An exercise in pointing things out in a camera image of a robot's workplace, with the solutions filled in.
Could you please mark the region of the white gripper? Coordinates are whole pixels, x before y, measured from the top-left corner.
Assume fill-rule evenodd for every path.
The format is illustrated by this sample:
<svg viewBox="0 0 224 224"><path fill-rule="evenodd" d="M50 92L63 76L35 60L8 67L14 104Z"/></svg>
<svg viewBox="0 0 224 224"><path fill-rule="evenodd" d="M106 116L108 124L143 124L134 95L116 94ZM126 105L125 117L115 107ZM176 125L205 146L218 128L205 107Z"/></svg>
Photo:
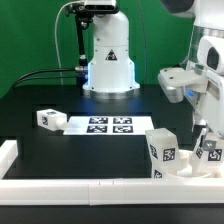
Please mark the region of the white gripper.
<svg viewBox="0 0 224 224"><path fill-rule="evenodd" d="M195 110L212 132L224 139L224 76L202 66L196 66L195 72L208 79L206 91L199 94ZM208 133L203 141L205 151L216 147L217 138L213 133Z"/></svg>

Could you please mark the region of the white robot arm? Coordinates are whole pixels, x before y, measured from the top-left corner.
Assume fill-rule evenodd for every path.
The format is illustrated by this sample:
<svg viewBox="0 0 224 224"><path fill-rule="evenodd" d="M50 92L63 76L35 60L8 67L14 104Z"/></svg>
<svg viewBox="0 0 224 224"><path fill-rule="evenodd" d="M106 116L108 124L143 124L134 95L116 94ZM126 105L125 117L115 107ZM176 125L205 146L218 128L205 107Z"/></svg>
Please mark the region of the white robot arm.
<svg viewBox="0 0 224 224"><path fill-rule="evenodd" d="M172 15L194 20L184 68L164 68L158 81L172 103L188 100L199 119L224 140L224 0L160 0ZM83 89L100 97L133 92L135 66L129 57L129 21L116 0L85 0L93 15L94 55Z"/></svg>

